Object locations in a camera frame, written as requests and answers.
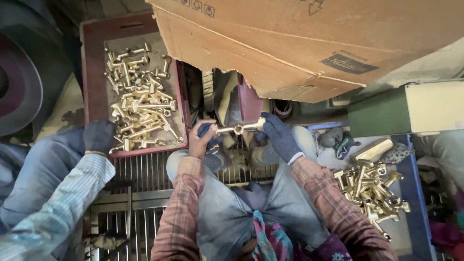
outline norton logo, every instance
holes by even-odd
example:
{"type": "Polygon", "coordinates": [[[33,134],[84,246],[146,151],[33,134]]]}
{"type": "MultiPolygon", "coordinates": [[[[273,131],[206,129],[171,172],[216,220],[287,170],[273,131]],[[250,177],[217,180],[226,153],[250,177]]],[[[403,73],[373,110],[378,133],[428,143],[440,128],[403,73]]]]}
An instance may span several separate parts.
{"type": "Polygon", "coordinates": [[[370,72],[372,70],[378,69],[376,66],[366,65],[360,63],[356,60],[343,56],[341,54],[336,54],[325,60],[322,60],[321,63],[335,68],[343,72],[349,72],[354,74],[362,74],[365,72],[370,72]]]}

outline torn cardboard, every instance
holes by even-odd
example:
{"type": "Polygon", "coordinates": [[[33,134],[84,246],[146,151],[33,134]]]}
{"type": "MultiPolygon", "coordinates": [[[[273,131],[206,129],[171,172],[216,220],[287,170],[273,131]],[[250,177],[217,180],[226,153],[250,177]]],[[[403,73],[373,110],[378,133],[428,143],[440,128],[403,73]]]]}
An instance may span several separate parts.
{"type": "Polygon", "coordinates": [[[168,53],[237,70],[261,97],[319,102],[464,35],[464,1],[147,0],[168,53]]]}

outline red plastic crate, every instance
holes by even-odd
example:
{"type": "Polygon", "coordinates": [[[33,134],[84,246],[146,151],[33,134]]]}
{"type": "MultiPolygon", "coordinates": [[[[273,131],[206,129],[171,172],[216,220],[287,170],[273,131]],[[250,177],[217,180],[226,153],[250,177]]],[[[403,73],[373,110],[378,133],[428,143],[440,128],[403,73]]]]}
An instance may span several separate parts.
{"type": "MultiPolygon", "coordinates": [[[[123,17],[104,20],[91,20],[81,24],[80,36],[82,46],[82,71],[84,81],[84,117],[85,124],[93,120],[108,119],[109,94],[107,79],[103,75],[106,71],[105,42],[121,38],[136,37],[158,32],[156,20],[152,13],[139,13],[123,17]]],[[[188,148],[187,127],[190,126],[190,111],[186,91],[183,63],[173,59],[169,73],[174,79],[175,95],[182,118],[182,126],[177,126],[183,143],[168,146],[146,148],[132,151],[118,151],[110,155],[111,158],[145,155],[153,152],[178,150],[188,148]]]]}

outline bare hand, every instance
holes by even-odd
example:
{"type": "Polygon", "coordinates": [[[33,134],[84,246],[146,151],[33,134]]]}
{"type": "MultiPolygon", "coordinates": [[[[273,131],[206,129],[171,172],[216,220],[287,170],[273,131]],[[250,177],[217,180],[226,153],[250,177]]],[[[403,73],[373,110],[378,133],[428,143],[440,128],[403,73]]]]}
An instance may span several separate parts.
{"type": "Polygon", "coordinates": [[[188,155],[203,160],[205,158],[206,146],[209,140],[216,134],[218,127],[211,125],[211,128],[203,137],[198,137],[198,129],[202,124],[205,123],[216,123],[216,120],[199,120],[193,127],[189,134],[189,149],[188,155]]]}

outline plaid shirt sleeve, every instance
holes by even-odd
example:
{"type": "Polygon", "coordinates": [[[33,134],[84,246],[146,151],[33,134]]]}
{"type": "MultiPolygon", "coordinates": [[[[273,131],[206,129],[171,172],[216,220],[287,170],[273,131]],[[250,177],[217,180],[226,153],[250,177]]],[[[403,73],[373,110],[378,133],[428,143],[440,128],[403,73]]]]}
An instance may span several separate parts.
{"type": "Polygon", "coordinates": [[[174,191],[161,216],[151,261],[200,260],[196,242],[198,198],[205,186],[200,159],[185,157],[173,182],[174,191]]]}
{"type": "Polygon", "coordinates": [[[340,193],[329,169],[299,157],[292,163],[292,176],[309,193],[327,228],[345,244],[353,260],[398,260],[391,244],[340,193]]]}

